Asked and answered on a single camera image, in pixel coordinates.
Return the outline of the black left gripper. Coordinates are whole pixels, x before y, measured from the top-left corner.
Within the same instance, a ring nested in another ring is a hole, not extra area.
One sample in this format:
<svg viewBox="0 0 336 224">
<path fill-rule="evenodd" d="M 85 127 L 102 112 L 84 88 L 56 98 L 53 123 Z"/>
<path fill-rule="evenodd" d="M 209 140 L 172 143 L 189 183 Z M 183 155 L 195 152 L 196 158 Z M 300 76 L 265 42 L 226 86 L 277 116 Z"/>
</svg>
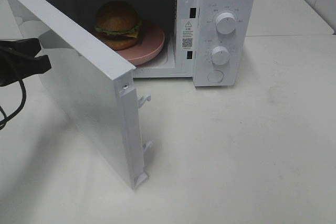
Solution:
<svg viewBox="0 0 336 224">
<path fill-rule="evenodd" d="M 20 52 L 28 57 L 15 57 L 14 52 Z M 1 87 L 35 74 L 43 74 L 51 69 L 47 55 L 35 57 L 41 51 L 37 38 L 16 41 L 1 40 Z"/>
</svg>

